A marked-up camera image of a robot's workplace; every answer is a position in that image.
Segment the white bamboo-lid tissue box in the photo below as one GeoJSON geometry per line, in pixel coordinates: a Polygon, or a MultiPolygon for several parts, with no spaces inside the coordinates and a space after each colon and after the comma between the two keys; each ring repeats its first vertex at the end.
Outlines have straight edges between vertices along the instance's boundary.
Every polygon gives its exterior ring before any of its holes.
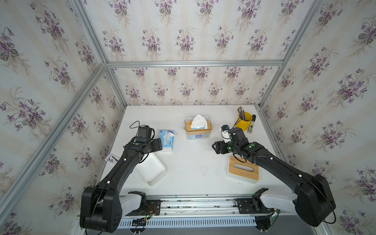
{"type": "Polygon", "coordinates": [[[230,178],[255,184],[259,181],[259,167],[249,161],[240,162],[231,155],[228,161],[226,175],[230,178]]]}

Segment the white plastic box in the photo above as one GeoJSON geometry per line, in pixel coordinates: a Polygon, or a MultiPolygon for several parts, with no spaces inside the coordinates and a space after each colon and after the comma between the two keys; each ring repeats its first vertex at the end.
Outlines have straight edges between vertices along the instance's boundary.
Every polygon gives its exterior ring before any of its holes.
{"type": "Polygon", "coordinates": [[[167,174],[166,167],[154,153],[150,153],[144,162],[137,164],[136,169],[149,186],[154,186],[167,174]]]}

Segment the clear plastic tissue box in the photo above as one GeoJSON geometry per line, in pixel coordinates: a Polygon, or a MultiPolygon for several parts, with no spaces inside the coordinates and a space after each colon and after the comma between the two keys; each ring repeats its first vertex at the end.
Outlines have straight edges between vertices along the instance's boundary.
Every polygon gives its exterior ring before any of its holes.
{"type": "Polygon", "coordinates": [[[194,120],[193,117],[188,117],[185,119],[185,126],[184,130],[186,131],[186,138],[188,140],[196,140],[196,139],[207,139],[211,135],[212,131],[212,123],[211,119],[208,116],[203,117],[208,125],[208,128],[201,128],[201,129],[192,129],[191,124],[194,120]]]}

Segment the blue tissue paper pack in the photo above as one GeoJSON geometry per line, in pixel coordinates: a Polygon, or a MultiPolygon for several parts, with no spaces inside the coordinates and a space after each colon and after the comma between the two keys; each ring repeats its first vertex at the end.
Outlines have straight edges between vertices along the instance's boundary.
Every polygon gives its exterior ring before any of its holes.
{"type": "Polygon", "coordinates": [[[192,120],[191,129],[208,129],[208,122],[203,116],[197,115],[192,120]]]}

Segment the bamboo tissue box lid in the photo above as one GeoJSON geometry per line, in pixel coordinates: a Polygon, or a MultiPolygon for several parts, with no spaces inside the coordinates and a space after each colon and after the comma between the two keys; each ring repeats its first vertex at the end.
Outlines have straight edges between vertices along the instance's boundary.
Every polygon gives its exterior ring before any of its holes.
{"type": "Polygon", "coordinates": [[[191,129],[191,123],[192,119],[186,119],[185,120],[185,127],[184,130],[186,131],[187,135],[205,135],[205,134],[210,134],[212,131],[212,123],[209,119],[207,119],[208,122],[208,129],[196,129],[192,130],[191,129]]]}

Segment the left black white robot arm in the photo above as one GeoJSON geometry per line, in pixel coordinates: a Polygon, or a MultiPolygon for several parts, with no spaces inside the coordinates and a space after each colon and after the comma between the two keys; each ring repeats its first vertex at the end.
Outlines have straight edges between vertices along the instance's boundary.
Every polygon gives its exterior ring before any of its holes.
{"type": "Polygon", "coordinates": [[[155,130],[148,125],[123,148],[121,158],[111,171],[94,187],[87,187],[81,197],[80,227],[99,232],[114,232],[125,215],[120,202],[120,190],[135,166],[144,156],[163,149],[161,139],[154,138],[155,130]]]}

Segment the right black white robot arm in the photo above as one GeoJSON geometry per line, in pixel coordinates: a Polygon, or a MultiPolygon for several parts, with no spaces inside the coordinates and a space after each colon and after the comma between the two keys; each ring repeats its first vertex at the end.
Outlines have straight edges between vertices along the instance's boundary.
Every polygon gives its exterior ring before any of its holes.
{"type": "Polygon", "coordinates": [[[239,156],[243,163],[248,161],[267,170],[291,189],[289,193],[277,193],[268,188],[258,190],[251,199],[253,212],[267,213],[279,209],[298,215],[313,227],[318,227],[334,212],[335,201],[325,177],[312,176],[290,166],[258,142],[250,143],[238,127],[228,129],[226,133],[227,138],[212,145],[216,154],[239,156]]]}

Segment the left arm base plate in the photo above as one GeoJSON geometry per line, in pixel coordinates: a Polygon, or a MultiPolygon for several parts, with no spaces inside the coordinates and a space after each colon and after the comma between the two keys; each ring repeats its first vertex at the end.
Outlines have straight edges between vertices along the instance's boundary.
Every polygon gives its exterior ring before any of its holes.
{"type": "Polygon", "coordinates": [[[160,215],[161,202],[161,200],[147,200],[145,205],[141,205],[139,209],[129,212],[125,216],[160,215]]]}

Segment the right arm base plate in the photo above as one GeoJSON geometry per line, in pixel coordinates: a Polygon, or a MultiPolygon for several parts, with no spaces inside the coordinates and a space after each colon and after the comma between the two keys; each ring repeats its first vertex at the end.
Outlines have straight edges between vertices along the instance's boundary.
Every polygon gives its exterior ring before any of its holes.
{"type": "Polygon", "coordinates": [[[238,198],[235,200],[235,206],[240,214],[273,214],[275,211],[267,208],[260,199],[256,198],[238,198]]]}

